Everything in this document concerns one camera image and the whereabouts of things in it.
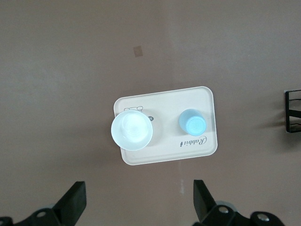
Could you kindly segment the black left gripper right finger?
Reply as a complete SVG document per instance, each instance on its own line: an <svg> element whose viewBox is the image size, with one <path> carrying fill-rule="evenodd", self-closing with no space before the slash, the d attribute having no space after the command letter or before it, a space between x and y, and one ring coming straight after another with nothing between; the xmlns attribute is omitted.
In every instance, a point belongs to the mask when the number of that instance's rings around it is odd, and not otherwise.
<svg viewBox="0 0 301 226"><path fill-rule="evenodd" d="M203 180L193 181L195 226L238 226L237 213L227 202L215 201Z"/></svg>

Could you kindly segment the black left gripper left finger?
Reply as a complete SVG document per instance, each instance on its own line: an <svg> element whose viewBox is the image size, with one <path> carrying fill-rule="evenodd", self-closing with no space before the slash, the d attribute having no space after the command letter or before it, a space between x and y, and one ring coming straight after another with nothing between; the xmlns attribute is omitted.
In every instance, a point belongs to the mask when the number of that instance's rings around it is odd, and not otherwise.
<svg viewBox="0 0 301 226"><path fill-rule="evenodd" d="M27 226L74 226L86 208L86 184L75 182L52 207L43 208L25 220Z"/></svg>

